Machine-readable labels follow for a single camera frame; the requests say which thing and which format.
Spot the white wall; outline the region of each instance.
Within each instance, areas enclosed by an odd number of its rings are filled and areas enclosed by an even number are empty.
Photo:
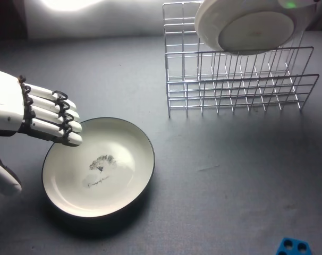
[[[103,0],[80,11],[63,12],[51,10],[41,0],[25,0],[28,35],[30,39],[161,35],[164,2],[178,1]],[[322,21],[315,26],[319,29]]]

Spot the green light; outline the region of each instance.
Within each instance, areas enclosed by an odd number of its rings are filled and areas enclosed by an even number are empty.
[[[288,3],[286,4],[286,7],[287,7],[288,9],[292,9],[292,8],[296,8],[297,6],[296,6],[296,4],[295,4],[294,2],[288,2]]]

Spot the plate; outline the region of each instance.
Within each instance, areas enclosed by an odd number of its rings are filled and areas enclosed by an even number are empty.
[[[150,140],[134,124],[118,118],[82,123],[83,144],[55,143],[43,165],[43,186],[65,213],[83,218],[112,214],[134,201],[154,172]]]
[[[277,0],[205,0],[194,26],[212,49],[251,55],[301,35],[314,14],[313,5],[286,9]]]

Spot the blue object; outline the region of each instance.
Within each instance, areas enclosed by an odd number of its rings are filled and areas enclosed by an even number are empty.
[[[311,255],[311,250],[307,242],[285,237],[276,255]]]

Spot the tabletop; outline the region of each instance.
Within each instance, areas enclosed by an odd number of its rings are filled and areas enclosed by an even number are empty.
[[[320,74],[303,113],[168,118],[162,37],[0,42],[0,71],[67,93],[81,120],[134,123],[156,156],[140,210],[89,237],[47,213],[41,169],[52,143],[0,137],[0,157],[23,186],[18,197],[0,195],[0,255],[275,254],[285,236],[322,255],[322,32],[307,32],[303,45],[315,47],[306,73]]]

